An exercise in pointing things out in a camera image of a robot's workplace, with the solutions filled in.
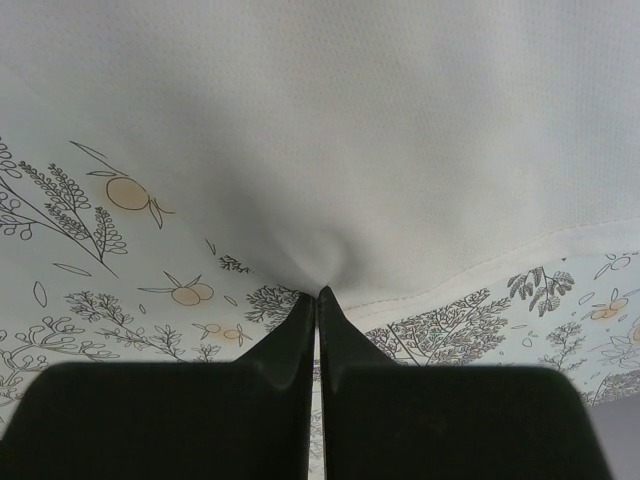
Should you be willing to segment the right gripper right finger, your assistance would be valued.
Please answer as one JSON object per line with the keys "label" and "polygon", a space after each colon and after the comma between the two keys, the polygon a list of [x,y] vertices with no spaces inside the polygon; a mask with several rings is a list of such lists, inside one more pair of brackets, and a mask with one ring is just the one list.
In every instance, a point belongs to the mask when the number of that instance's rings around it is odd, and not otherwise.
{"label": "right gripper right finger", "polygon": [[318,297],[330,479],[607,479],[577,391],[539,367],[401,366]]}

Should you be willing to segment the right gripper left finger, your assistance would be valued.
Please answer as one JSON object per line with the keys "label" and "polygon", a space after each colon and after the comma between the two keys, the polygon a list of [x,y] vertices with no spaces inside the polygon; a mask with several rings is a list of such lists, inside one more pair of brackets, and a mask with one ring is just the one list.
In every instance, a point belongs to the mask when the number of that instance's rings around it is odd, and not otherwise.
{"label": "right gripper left finger", "polygon": [[1,442],[5,479],[303,479],[315,303],[232,362],[63,363]]}

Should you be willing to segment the white t shirt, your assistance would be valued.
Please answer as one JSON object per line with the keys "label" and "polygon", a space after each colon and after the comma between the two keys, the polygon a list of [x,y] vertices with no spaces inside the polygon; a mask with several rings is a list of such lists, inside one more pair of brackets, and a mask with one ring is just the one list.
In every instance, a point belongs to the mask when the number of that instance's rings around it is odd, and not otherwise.
{"label": "white t shirt", "polygon": [[635,1],[5,1],[1,64],[361,318],[639,246]]}

